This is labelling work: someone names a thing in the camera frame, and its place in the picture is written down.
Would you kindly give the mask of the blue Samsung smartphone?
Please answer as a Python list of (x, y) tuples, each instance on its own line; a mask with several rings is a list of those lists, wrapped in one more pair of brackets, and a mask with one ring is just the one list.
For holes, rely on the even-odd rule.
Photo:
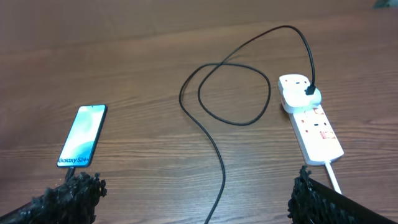
[(108, 107), (80, 106), (57, 160), (57, 167), (88, 167), (93, 159)]

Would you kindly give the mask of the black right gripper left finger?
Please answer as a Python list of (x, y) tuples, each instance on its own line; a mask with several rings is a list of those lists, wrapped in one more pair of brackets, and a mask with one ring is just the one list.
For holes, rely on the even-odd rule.
[(1, 224), (92, 224), (95, 207), (107, 194), (106, 181), (85, 172), (1, 217)]

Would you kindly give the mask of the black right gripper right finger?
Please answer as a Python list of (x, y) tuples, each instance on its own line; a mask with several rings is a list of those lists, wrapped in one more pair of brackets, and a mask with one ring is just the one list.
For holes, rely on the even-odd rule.
[(397, 224), (310, 178), (304, 165), (294, 179), (288, 218), (293, 224)]

